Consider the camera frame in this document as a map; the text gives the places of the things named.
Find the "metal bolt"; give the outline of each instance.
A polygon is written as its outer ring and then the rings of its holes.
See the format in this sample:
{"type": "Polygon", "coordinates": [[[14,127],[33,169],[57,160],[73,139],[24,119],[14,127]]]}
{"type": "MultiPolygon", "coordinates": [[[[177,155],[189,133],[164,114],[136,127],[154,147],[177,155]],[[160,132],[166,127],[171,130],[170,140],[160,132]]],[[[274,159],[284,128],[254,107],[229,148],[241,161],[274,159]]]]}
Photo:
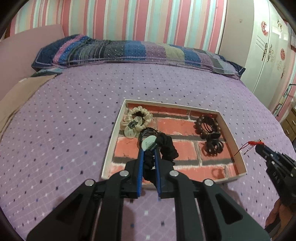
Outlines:
{"type": "Polygon", "coordinates": [[[94,180],[92,179],[87,179],[85,182],[84,182],[85,186],[88,186],[88,187],[91,187],[93,184],[94,184],[94,180]]]}
{"type": "Polygon", "coordinates": [[[175,170],[171,170],[171,171],[170,171],[170,175],[171,175],[172,177],[176,177],[176,176],[179,175],[179,172],[178,172],[178,171],[175,171],[175,170]]]}
{"type": "Polygon", "coordinates": [[[127,177],[129,175],[129,172],[127,170],[122,170],[120,173],[119,173],[120,176],[122,177],[127,177]]]}
{"type": "Polygon", "coordinates": [[[205,181],[204,181],[204,183],[205,183],[205,185],[207,185],[207,186],[213,186],[213,184],[214,184],[214,182],[213,182],[213,180],[211,180],[211,179],[206,179],[205,181]]]}

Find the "red floral decal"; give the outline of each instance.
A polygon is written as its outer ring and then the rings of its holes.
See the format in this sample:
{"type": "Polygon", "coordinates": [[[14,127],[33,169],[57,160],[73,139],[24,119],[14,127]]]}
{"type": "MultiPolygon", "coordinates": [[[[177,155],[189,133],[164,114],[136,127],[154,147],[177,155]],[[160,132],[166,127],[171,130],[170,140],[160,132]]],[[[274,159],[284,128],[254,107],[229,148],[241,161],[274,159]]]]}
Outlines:
{"type": "Polygon", "coordinates": [[[267,29],[267,24],[266,24],[266,22],[262,21],[261,30],[262,30],[262,33],[264,34],[264,36],[268,35],[268,31],[266,29],[267,29]]]}
{"type": "Polygon", "coordinates": [[[285,60],[285,58],[286,58],[285,50],[281,49],[281,59],[285,60]]]}

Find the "wardrobe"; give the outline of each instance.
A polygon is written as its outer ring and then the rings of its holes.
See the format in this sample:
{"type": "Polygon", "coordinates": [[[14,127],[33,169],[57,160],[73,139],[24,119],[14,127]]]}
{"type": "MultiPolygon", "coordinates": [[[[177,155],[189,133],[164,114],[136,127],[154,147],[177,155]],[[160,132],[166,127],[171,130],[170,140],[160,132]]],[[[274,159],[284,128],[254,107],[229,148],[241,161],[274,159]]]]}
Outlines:
{"type": "Polygon", "coordinates": [[[267,108],[285,75],[291,37],[269,0],[228,0],[219,54],[246,68],[241,81],[267,108]]]}

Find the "polka dot bedsheet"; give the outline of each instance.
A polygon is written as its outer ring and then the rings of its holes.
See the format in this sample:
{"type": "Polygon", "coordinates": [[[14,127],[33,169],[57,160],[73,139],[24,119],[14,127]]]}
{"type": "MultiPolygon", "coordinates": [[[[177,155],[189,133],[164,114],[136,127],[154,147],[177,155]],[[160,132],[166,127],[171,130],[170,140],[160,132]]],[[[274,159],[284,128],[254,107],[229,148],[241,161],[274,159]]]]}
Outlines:
{"type": "MultiPolygon", "coordinates": [[[[238,146],[262,139],[296,158],[280,124],[239,80],[159,64],[66,69],[20,109],[0,143],[0,207],[23,239],[84,180],[100,179],[124,99],[217,110],[238,146]]],[[[243,158],[248,174],[222,188],[263,226],[278,196],[255,150],[243,158]]],[[[174,200],[156,191],[124,202],[122,240],[176,240],[175,225],[174,200]]]]}

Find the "red string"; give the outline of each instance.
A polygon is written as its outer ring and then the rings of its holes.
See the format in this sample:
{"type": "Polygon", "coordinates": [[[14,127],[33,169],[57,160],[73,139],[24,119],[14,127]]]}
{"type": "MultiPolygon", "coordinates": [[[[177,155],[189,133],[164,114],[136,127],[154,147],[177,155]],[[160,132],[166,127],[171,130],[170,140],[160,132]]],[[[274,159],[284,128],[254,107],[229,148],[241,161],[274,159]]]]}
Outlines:
{"type": "Polygon", "coordinates": [[[249,150],[251,150],[255,145],[265,145],[265,144],[264,144],[264,142],[261,141],[261,139],[258,140],[258,141],[248,141],[248,142],[246,142],[245,144],[243,144],[243,146],[237,151],[237,153],[238,153],[241,149],[246,148],[248,145],[251,145],[251,147],[248,148],[248,150],[244,153],[244,155],[245,155],[249,150]]]}

